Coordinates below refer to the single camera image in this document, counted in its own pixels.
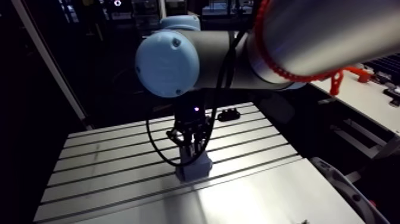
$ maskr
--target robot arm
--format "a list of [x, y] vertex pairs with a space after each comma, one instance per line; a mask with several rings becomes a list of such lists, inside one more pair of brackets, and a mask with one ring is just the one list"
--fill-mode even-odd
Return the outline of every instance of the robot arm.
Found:
[[[177, 97], [215, 88], [218, 70], [237, 33], [199, 31], [196, 17], [144, 40], [136, 54], [140, 81], [153, 94]], [[256, 23], [236, 47], [235, 69], [223, 88], [290, 88], [263, 57], [298, 77], [332, 71], [400, 51], [399, 0], [264, 0]]]

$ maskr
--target white panel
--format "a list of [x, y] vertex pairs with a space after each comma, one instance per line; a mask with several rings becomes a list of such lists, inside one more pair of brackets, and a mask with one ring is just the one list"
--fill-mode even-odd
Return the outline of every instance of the white panel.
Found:
[[[274, 161], [273, 163], [266, 163], [266, 164], [262, 164], [262, 165], [257, 166], [257, 167], [252, 167], [250, 169], [246, 169], [246, 170], [243, 170], [243, 171], [231, 174], [231, 175], [224, 175], [224, 176], [222, 176], [222, 177], [220, 177], [218, 179], [214, 179], [213, 183], [214, 184], [218, 184], [218, 183], [231, 181], [231, 180], [238, 179], [238, 178], [241, 178], [241, 177], [244, 177], [244, 176], [248, 176], [248, 175], [250, 175], [252, 173], [255, 173], [255, 172], [260, 172], [262, 170], [272, 169], [272, 168], [275, 168], [275, 167], [278, 167], [278, 166], [281, 166], [281, 165], [284, 165], [284, 164], [287, 164], [287, 163], [291, 163], [293, 161], [297, 161], [297, 160], [300, 160], [300, 159], [301, 159], [301, 156], [291, 156], [291, 157], [284, 158], [284, 159], [281, 159], [281, 160], [278, 160], [278, 161]], [[107, 222], [107, 219], [105, 219], [104, 222], [102, 222], [101, 218], [108, 217], [107, 214], [109, 214], [109, 215], [116, 214], [118, 216], [119, 214], [124, 213], [125, 211], [127, 213], [129, 213], [129, 214], [134, 215], [135, 211], [131, 211], [131, 209], [142, 207], [145, 204], [152, 203], [152, 202], [157, 201], [157, 200], [163, 201], [163, 199], [171, 198], [174, 195], [181, 195], [181, 194], [184, 194], [185, 192], [193, 191], [193, 189], [202, 189], [202, 188], [206, 188], [206, 187], [209, 187], [209, 186], [212, 186], [211, 184], [209, 184], [209, 182], [201, 182], [201, 183], [195, 184], [193, 186], [180, 188], [180, 189], [177, 189], [177, 190], [174, 190], [174, 191], [165, 192], [163, 194], [157, 194], [157, 195], [149, 196], [149, 197], [143, 198], [141, 200], [130, 201], [130, 202], [127, 202], [127, 203], [124, 203], [124, 204], [114, 205], [114, 206], [111, 206], [111, 207], [104, 207], [103, 209], [88, 211], [88, 212], [81, 213], [81, 214], [78, 214], [78, 215], [64, 217], [63, 219], [55, 219], [54, 221], [49, 221], [49, 222], [45, 222], [45, 223], [46, 224], [65, 224], [65, 223], [72, 223], [72, 222], [76, 222], [76, 221], [80, 221], [80, 220], [86, 220], [86, 219], [93, 218], [93, 217], [98, 217], [98, 216], [101, 216], [101, 217], [98, 217], [98, 219], [95, 219], [95, 222], [110, 223], [110, 222]], [[122, 221], [123, 223], [126, 223], [126, 224], [128, 224], [128, 223], [129, 224], [131, 224], [131, 223], [146, 223], [146, 220], [147, 220], [147, 219], [145, 219], [146, 217], [143, 217], [143, 216], [142, 216], [142, 218], [144, 218], [144, 219], [140, 218], [143, 222], [134, 222], [134, 219], [129, 219], [129, 218], [127, 220], [115, 219], [115, 216], [111, 216], [111, 218], [113, 220], [111, 223], [119, 223], [118, 221], [120, 220], [120, 221]]]
[[[230, 126], [230, 125], [233, 125], [238, 122], [246, 122], [246, 121], [250, 121], [250, 120], [261, 119], [263, 117], [264, 117], [264, 115], [260, 112], [246, 114], [246, 115], [243, 115], [242, 117], [240, 117], [240, 120], [232, 120], [229, 122], [216, 121], [214, 124], [214, 128]], [[154, 131], [152, 125], [151, 125], [150, 129], [152, 130], [152, 137], [154, 140], [167, 138], [166, 134], [165, 134], [165, 130]], [[143, 134], [125, 137], [125, 138], [118, 138], [118, 139], [113, 139], [113, 140], [109, 140], [109, 141], [96, 142], [96, 143], [92, 143], [92, 144], [86, 144], [86, 145], [66, 148], [61, 151], [60, 158], [72, 157], [72, 156], [88, 154], [88, 153], [98, 153], [98, 152], [104, 151], [104, 150], [126, 147], [129, 145], [140, 144], [140, 143], [144, 143], [144, 142], [148, 142], [148, 141], [149, 141], [149, 138], [148, 138], [147, 133], [143, 133]]]
[[[213, 166], [212, 173], [210, 173], [210, 178], [217, 178], [218, 175], [225, 175], [228, 170], [229, 172], [234, 172], [246, 167], [254, 166], [256, 165], [254, 160], [260, 158], [263, 158], [263, 161], [271, 161], [294, 154], [296, 154], [296, 151], [290, 145], [285, 145], [282, 147], [273, 148], [271, 150], [266, 150], [261, 153], [239, 157], [234, 160], [229, 160], [229, 163], [222, 162], [215, 164]], [[181, 185], [174, 175], [170, 175], [163, 178], [141, 182], [140, 184], [122, 186], [120, 188], [90, 194], [84, 197], [77, 197], [51, 204], [45, 204], [38, 208], [35, 221], [72, 213], [79, 213], [112, 203], [129, 202], [130, 200], [138, 199], [138, 197], [154, 194], [166, 189], [174, 189], [177, 187], [180, 188], [183, 186], [184, 185]]]
[[[246, 106], [249, 106], [249, 105], [253, 105], [253, 103], [252, 102], [246, 102], [246, 103], [243, 103], [243, 104], [236, 104], [236, 105], [231, 105], [231, 106], [227, 106], [227, 107], [220, 107], [220, 108], [218, 108], [218, 111], [226, 110], [228, 108], [233, 108], [233, 107], [236, 107], [236, 108], [238, 108], [238, 107], [246, 107]], [[163, 121], [163, 120], [171, 120], [171, 119], [174, 119], [174, 116], [160, 117], [160, 118], [157, 118], [157, 119], [151, 119], [150, 123], [160, 122], [160, 121]], [[124, 129], [124, 128], [127, 128], [127, 127], [133, 127], [133, 126], [144, 125], [144, 124], [145, 124], [144, 121], [134, 122], [134, 123], [129, 123], [129, 124], [125, 124], [125, 125], [117, 125], [117, 126], [105, 127], [105, 128], [95, 129], [95, 130], [88, 130], [88, 131], [84, 131], [84, 132], [71, 133], [71, 134], [68, 135], [68, 137], [69, 138], [75, 138], [75, 137], [82, 136], [82, 135], [90, 135], [90, 134], [99, 133], [99, 132], [108, 132], [108, 131], [111, 131], [111, 130]]]
[[[275, 145], [285, 144], [287, 141], [281, 136], [274, 136], [270, 138], [260, 139], [257, 141], [249, 142], [243, 145], [237, 145], [223, 150], [216, 150], [208, 153], [210, 159], [217, 164], [227, 158], [233, 158], [246, 153], [254, 153], [257, 150], [263, 150], [265, 148], [273, 147]], [[255, 163], [262, 163], [265, 158], [259, 158]], [[226, 161], [225, 163], [232, 163], [233, 166], [238, 166], [235, 162]], [[139, 181], [154, 176], [168, 174], [174, 172], [174, 168], [167, 163], [160, 163], [150, 167], [143, 167], [140, 169], [127, 170], [124, 172], [118, 172], [112, 175], [101, 176], [98, 178], [88, 179], [85, 181], [79, 181], [69, 183], [66, 185], [55, 186], [46, 189], [42, 197], [42, 202], [49, 200], [56, 200], [60, 198], [70, 197], [79, 194], [85, 194], [91, 191], [98, 191], [104, 188], [110, 188], [117, 185], [122, 185], [130, 182]], [[211, 173], [214, 175], [218, 170], [213, 167]]]
[[[212, 139], [208, 143], [207, 151], [216, 148], [228, 147], [233, 144], [240, 144], [243, 141], [250, 141], [264, 136], [275, 135], [279, 132], [275, 127], [266, 127], [263, 129], [253, 130], [250, 132], [241, 133], [238, 135], [231, 135], [224, 138]], [[177, 149], [164, 150], [163, 153], [169, 157], [177, 157], [179, 151]], [[124, 158], [121, 160], [111, 161], [107, 163], [100, 163], [93, 166], [82, 167], [78, 169], [54, 173], [49, 180], [48, 185], [58, 183], [75, 181], [82, 178], [89, 178], [97, 175], [104, 175], [106, 173], [116, 172], [124, 169], [131, 169], [132, 167], [142, 166], [148, 163], [161, 162], [161, 159], [156, 153], [140, 155], [137, 157]]]
[[[239, 125], [234, 125], [234, 126], [228, 126], [228, 127], [221, 127], [218, 129], [213, 130], [211, 138], [219, 138], [222, 136], [226, 135], [231, 135], [235, 132], [245, 132], [249, 131], [252, 129], [257, 129], [261, 127], [267, 127], [271, 125], [271, 123], [267, 119], [262, 119], [262, 120], [255, 120], [252, 122], [247, 122], [247, 123], [241, 123]], [[160, 148], [168, 148], [168, 147], [173, 147], [176, 146], [171, 140], [166, 139], [166, 140], [160, 140], [157, 141], [156, 144], [160, 144]], [[67, 158], [63, 159], [57, 162], [55, 165], [55, 171], [63, 170], [63, 169], [69, 169], [77, 166], [83, 166], [83, 165], [88, 165], [92, 163], [99, 163], [103, 161], [108, 161], [108, 160], [115, 160], [117, 158], [121, 157], [129, 157], [129, 156], [134, 156], [136, 154], [140, 153], [149, 153], [153, 152], [153, 146], [150, 143], [142, 143], [140, 145], [135, 145], [131, 147], [126, 147], [126, 148], [120, 148], [118, 150], [110, 150], [110, 151], [104, 151], [96, 154], [89, 154], [89, 155], [83, 155], [80, 157], [73, 157], [73, 158]]]

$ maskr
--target metal surface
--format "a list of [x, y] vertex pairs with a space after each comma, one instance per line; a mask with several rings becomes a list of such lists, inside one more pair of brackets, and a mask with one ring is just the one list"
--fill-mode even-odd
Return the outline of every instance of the metal surface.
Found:
[[310, 161], [357, 211], [366, 224], [389, 224], [378, 209], [338, 169], [318, 157], [311, 158]]
[[[310, 76], [399, 52], [400, 1], [274, 0], [263, 32], [278, 65]], [[287, 82], [265, 64], [261, 71], [269, 82]]]
[[78, 224], [300, 224], [305, 220], [363, 223], [310, 162], [302, 159]]
[[[69, 223], [142, 206], [301, 159], [252, 104], [237, 106], [239, 120], [216, 122], [208, 144], [210, 176], [180, 183], [143, 134], [142, 123], [76, 133], [65, 145], [42, 197], [35, 222]], [[164, 139], [171, 117], [151, 120], [168, 158], [179, 152]]]
[[[44, 62], [46, 63], [49, 71], [51, 72], [53, 78], [57, 82], [58, 86], [60, 87], [61, 91], [63, 92], [64, 96], [70, 103], [72, 109], [78, 116], [81, 122], [84, 121], [86, 118], [86, 114], [84, 110], [81, 108], [78, 100], [74, 96], [71, 88], [69, 87], [68, 83], [63, 78], [63, 74], [59, 71], [58, 66], [54, 62], [51, 53], [46, 48], [45, 43], [43, 42], [40, 34], [35, 28], [34, 21], [31, 20], [27, 10], [23, 5], [23, 1], [21, 0], [12, 0], [12, 4], [14, 5], [18, 15], [21, 18], [24, 27], [28, 31], [29, 36], [32, 38], [33, 43], [35, 44], [37, 51], [40, 53], [40, 56], [43, 58]], [[91, 125], [84, 125], [87, 130], [92, 130], [93, 127]]]
[[[188, 30], [179, 30], [195, 46], [200, 60], [200, 73], [196, 88], [215, 88], [218, 72], [229, 49], [230, 42], [233, 41], [237, 32], [228, 31], [201, 31], [194, 32]], [[232, 83], [229, 86], [232, 89], [284, 89], [291, 83], [274, 84], [260, 79], [251, 69], [248, 63], [247, 51], [245, 50], [247, 35], [236, 47], [235, 72]]]

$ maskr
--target black object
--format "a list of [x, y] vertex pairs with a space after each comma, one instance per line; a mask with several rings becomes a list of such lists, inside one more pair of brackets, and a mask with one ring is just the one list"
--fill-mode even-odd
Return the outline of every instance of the black object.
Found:
[[222, 88], [222, 82], [224, 79], [225, 72], [232, 71], [232, 69], [229, 69], [234, 66], [234, 64], [230, 63], [229, 58], [235, 51], [236, 46], [239, 44], [240, 40], [243, 38], [243, 36], [247, 32], [247, 27], [244, 27], [238, 34], [235, 40], [229, 45], [228, 52], [226, 53], [224, 60], [222, 62], [222, 65], [220, 67], [220, 70], [218, 72], [218, 78], [217, 78], [217, 84], [215, 87], [215, 95], [214, 95], [214, 100], [212, 102], [212, 112], [211, 112], [211, 118], [210, 118], [210, 123], [208, 125], [208, 129], [206, 130], [205, 133], [205, 139], [202, 141], [201, 149], [197, 149], [197, 153], [188, 161], [181, 162], [181, 163], [175, 163], [168, 159], [167, 157], [164, 156], [164, 154], [160, 151], [160, 149], [155, 145], [155, 142], [153, 140], [153, 137], [151, 136], [151, 131], [149, 127], [149, 117], [151, 113], [148, 114], [148, 117], [146, 118], [146, 132], [149, 137], [150, 143], [153, 146], [154, 150], [156, 153], [164, 160], [166, 163], [168, 163], [171, 166], [174, 167], [185, 167], [190, 164], [192, 164], [194, 161], [196, 161], [200, 156], [203, 154], [205, 151], [205, 148], [207, 147], [208, 142], [210, 141], [211, 134], [213, 132], [213, 127], [214, 127], [214, 122], [215, 122], [215, 115], [217, 114], [217, 105], [218, 105], [218, 98], [220, 96], [221, 88]]
[[237, 120], [240, 118], [240, 113], [236, 108], [223, 110], [220, 114], [218, 114], [218, 120], [220, 122], [228, 122], [231, 120]]
[[389, 224], [388, 220], [338, 169], [318, 157], [311, 158], [310, 162], [366, 224]]
[[383, 93], [393, 98], [393, 100], [389, 103], [391, 106], [399, 107], [400, 94], [398, 92], [396, 92], [394, 89], [385, 89]]

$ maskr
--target metal frame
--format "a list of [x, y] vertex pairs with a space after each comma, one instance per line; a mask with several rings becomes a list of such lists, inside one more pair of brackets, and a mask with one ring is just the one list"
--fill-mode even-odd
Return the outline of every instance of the metal frame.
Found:
[[83, 107], [80, 105], [79, 101], [71, 90], [69, 84], [64, 78], [64, 75], [61, 73], [58, 65], [54, 61], [51, 53], [48, 51], [43, 37], [35, 26], [35, 22], [30, 17], [32, 15], [30, 15], [29, 11], [27, 10], [24, 0], [12, 0], [11, 2], [15, 10], [18, 12], [18, 15], [20, 16], [22, 23], [28, 31], [29, 36], [32, 38], [32, 41], [37, 48], [37, 51], [40, 53], [40, 56], [42, 56], [53, 78], [57, 82], [58, 86], [60, 87], [64, 96], [78, 116], [79, 120], [83, 123], [86, 130], [92, 130], [93, 127], [91, 125], [86, 125], [84, 123], [84, 120], [87, 118], [87, 114], [85, 113]]

